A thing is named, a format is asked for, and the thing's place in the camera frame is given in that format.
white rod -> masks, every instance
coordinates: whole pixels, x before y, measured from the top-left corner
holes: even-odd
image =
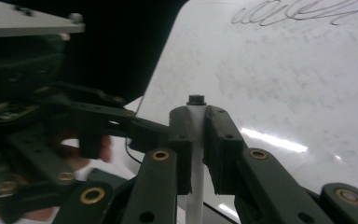
[[[203,102],[203,96],[190,96],[187,108],[190,114],[193,132],[193,158],[191,167],[191,187],[192,193],[186,196],[186,224],[200,224],[203,218],[203,181],[204,164],[203,159],[203,126],[205,117],[205,105],[192,105],[191,101],[200,99]]]

